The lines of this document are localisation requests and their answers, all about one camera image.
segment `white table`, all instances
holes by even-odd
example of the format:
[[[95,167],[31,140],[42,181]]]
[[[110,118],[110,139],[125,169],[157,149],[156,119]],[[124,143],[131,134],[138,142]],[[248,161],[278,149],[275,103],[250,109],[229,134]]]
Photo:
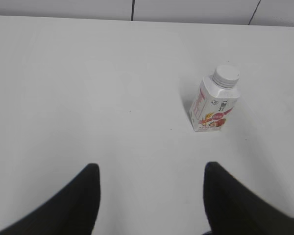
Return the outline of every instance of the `white table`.
[[[242,98],[196,133],[185,107],[227,63]],[[199,235],[208,161],[294,216],[294,28],[0,17],[0,229],[94,162],[94,234]]]

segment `white bottle cap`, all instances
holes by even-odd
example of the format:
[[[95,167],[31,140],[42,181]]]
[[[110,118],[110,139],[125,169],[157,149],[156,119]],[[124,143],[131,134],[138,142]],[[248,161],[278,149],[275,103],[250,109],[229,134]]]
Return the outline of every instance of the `white bottle cap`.
[[[240,71],[231,65],[219,65],[212,80],[223,88],[232,88],[240,78]]]

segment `bottle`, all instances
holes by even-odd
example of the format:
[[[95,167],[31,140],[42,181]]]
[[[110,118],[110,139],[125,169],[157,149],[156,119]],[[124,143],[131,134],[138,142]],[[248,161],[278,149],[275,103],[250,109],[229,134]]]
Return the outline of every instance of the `bottle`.
[[[240,97],[236,83],[240,72],[234,66],[219,65],[203,78],[190,108],[194,131],[219,131]]]

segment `wall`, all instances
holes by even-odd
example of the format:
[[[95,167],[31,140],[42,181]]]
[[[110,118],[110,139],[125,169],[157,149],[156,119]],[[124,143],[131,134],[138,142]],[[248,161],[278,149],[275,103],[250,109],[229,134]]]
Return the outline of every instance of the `wall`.
[[[134,20],[248,24],[258,0],[136,0]]]
[[[261,0],[251,24],[294,26],[294,0]]]
[[[0,0],[0,15],[130,20],[132,0]]]

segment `product label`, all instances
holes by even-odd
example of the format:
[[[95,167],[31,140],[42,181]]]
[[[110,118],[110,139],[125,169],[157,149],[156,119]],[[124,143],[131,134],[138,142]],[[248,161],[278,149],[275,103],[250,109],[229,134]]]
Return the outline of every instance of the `product label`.
[[[236,98],[214,98],[203,83],[194,100],[190,117],[195,131],[219,131],[225,124],[228,114],[233,110]]]

